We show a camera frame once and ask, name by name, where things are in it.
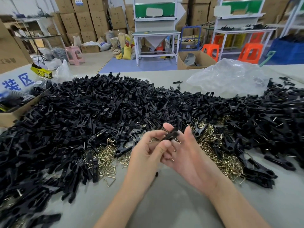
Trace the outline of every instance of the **open cardboard box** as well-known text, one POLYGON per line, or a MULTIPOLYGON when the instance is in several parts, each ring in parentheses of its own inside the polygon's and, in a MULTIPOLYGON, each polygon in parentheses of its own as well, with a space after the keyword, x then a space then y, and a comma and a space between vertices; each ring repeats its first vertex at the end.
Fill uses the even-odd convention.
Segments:
POLYGON ((29 111, 33 105, 37 104, 44 93, 40 94, 39 96, 35 97, 25 105, 19 107, 13 112, 10 113, 0 113, 0 127, 12 127, 15 123, 15 120, 19 120, 22 115, 24 115, 27 111, 29 111))
POLYGON ((177 55, 177 69, 178 70, 203 69, 203 68, 207 68, 208 66, 214 65, 215 63, 216 62, 212 57, 210 57, 206 53, 202 52, 201 50, 179 52, 177 55), (185 61, 188 53, 193 53, 195 55, 195 62, 201 66, 199 66, 199 67, 187 66, 184 63, 184 61, 185 61))

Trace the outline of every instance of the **gray table surface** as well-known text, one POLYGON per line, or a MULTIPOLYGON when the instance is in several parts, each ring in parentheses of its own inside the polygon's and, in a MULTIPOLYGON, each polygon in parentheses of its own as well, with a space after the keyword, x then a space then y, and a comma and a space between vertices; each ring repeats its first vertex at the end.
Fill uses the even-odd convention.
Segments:
MULTIPOLYGON (((267 71, 270 77, 274 78, 274 81, 279 81, 278 77, 282 76, 275 74, 266 66, 264 66, 264 70, 267 71)), ((185 82, 188 77, 197 71, 130 72, 121 73, 121 76, 148 78, 154 82, 156 87, 165 86, 165 88, 176 87, 177 85, 172 84, 172 82, 180 80, 184 81, 181 84, 181 91, 198 92, 202 90, 185 82)), ((299 83, 296 86, 299 88, 304 87, 303 84, 299 83)), ((257 162, 275 172, 278 176, 275 180, 276 185, 273 189, 265 189, 249 181, 244 181, 241 185, 235 184, 238 190, 243 193, 246 199, 272 227, 303 227, 304 171, 293 158, 288 158, 288 160, 296 166, 297 170, 295 172, 287 171, 264 160, 259 151, 250 150, 249 153, 257 162)), ((126 171, 126 168, 122 168, 121 164, 118 164, 116 181, 109 188, 105 181, 99 181, 98 183, 89 182, 86 186, 80 184, 76 199, 72 204, 69 204, 67 200, 64 202, 60 200, 62 193, 54 195, 44 214, 62 212, 63 215, 61 220, 54 223, 52 228, 93 227, 118 192, 126 171)), ((214 228, 223 227, 223 224, 206 197, 200 195, 173 170, 160 164, 159 176, 137 207, 127 227, 214 228)))

